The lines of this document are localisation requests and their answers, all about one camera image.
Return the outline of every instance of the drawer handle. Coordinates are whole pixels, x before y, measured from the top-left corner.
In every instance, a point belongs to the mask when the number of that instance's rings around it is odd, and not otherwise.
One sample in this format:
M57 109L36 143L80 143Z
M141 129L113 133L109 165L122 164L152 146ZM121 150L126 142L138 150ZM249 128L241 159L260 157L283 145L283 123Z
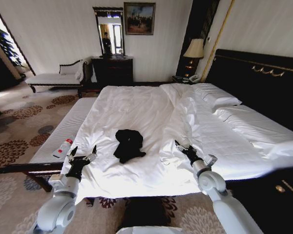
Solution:
M277 185L275 187L275 189L277 189L277 191L280 192L280 193L284 193L285 192L285 189L281 185Z

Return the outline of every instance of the white duvet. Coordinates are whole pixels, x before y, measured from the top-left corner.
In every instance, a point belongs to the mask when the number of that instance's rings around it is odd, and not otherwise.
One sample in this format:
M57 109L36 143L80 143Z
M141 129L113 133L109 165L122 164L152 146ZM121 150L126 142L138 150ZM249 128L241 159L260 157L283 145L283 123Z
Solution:
M174 107L160 87L115 87L102 90L81 125L71 149L78 146L76 156L89 154L97 145L98 157L83 169L78 203L84 197L128 197L183 195L199 192L194 178L184 184L168 176L160 161L159 151L163 126ZM113 153L119 142L120 129L137 130L143 136L144 157L121 164ZM70 165L64 162L62 173Z
M84 197L184 195L200 190L189 160L174 145L192 144L200 153L213 154L213 170L224 179L243 179L273 170L253 146L214 116L196 91L198 85L115 87L102 90L80 127L71 150L98 157L83 169L76 202ZM143 136L146 155L121 164L113 153L120 129ZM62 173L70 165L64 162Z

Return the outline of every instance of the red bottle cap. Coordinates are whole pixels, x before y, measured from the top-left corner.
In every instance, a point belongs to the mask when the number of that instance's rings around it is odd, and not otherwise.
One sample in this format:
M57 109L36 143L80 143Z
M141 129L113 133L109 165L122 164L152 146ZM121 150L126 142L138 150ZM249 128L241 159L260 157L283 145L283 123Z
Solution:
M73 144L73 141L71 139L66 139L66 141L70 144Z

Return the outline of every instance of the dark wooden dresser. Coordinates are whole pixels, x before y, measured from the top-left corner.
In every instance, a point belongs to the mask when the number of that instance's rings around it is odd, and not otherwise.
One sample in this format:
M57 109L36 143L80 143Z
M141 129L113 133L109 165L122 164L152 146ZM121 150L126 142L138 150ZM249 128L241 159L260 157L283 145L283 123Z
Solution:
M108 85L130 86L133 83L132 57L94 57L92 64L101 87Z

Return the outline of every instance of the mirror frame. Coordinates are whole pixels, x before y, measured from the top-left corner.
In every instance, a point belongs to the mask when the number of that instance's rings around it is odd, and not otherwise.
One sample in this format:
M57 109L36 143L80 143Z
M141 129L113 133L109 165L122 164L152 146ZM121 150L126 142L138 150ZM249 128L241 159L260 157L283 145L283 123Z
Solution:
M120 12L121 13L121 25L122 25L122 46L123 46L123 54L112 54L112 56L125 56L125 40L124 40L124 20L123 20L123 15L124 15L124 8L122 7L92 7L94 10L94 15L96 17L97 21L97 29L98 29L98 34L99 34L99 39L100 39L100 46L101 46L101 52L102 56L104 56L104 51L102 47L102 39L100 37L100 28L99 28L99 19L98 19L98 14L97 12Z

